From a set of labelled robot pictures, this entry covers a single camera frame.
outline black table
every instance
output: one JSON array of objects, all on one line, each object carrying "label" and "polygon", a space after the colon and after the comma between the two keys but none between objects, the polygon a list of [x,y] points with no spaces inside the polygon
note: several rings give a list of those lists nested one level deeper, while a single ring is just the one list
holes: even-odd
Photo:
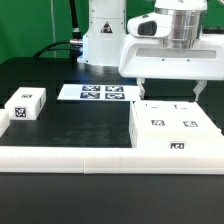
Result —
[{"label": "black table", "polygon": [[[0,65],[0,106],[18,87],[45,87],[37,121],[12,121],[1,146],[131,147],[128,102],[58,102],[63,84],[135,85],[67,59],[15,58]],[[192,100],[191,81],[147,80],[146,99]],[[224,84],[199,104],[224,130]],[[0,223],[222,224],[224,178],[210,175],[0,174]]]}]

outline white paper sheet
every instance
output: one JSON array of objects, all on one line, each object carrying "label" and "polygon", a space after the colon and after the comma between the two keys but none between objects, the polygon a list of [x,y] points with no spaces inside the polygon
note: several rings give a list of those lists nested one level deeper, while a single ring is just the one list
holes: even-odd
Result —
[{"label": "white paper sheet", "polygon": [[65,84],[58,100],[139,101],[138,86]]}]

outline white cube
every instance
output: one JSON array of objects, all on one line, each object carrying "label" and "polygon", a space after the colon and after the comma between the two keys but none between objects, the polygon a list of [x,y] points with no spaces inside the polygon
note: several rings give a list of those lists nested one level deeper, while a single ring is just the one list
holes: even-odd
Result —
[{"label": "white cube", "polygon": [[221,130],[196,102],[131,103],[129,132],[134,148],[202,149],[223,144]]},{"label": "white cube", "polygon": [[11,120],[36,120],[45,102],[45,88],[20,87],[5,104],[5,109]]},{"label": "white cube", "polygon": [[0,110],[0,137],[4,134],[6,129],[9,127],[9,113],[6,110]]}]

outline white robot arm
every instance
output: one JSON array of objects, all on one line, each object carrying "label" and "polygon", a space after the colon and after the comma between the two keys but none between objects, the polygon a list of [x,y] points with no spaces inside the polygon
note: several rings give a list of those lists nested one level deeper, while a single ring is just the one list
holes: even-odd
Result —
[{"label": "white robot arm", "polygon": [[206,11],[207,0],[157,0],[153,13],[131,19],[120,74],[197,80],[197,100],[207,80],[224,80],[224,37],[202,37]]}]

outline white block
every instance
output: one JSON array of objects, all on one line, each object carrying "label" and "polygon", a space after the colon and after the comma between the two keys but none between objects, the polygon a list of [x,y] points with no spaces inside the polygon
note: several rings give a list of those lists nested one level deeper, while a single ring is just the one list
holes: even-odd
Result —
[{"label": "white block", "polygon": [[137,148],[211,149],[214,142],[223,144],[221,130],[195,102],[131,103],[129,132]]},{"label": "white block", "polygon": [[36,120],[45,102],[45,88],[20,87],[5,104],[5,109],[11,120]]},{"label": "white block", "polygon": [[0,138],[6,131],[6,129],[9,127],[10,121],[9,121],[9,113],[6,110],[1,109],[0,110]]}]

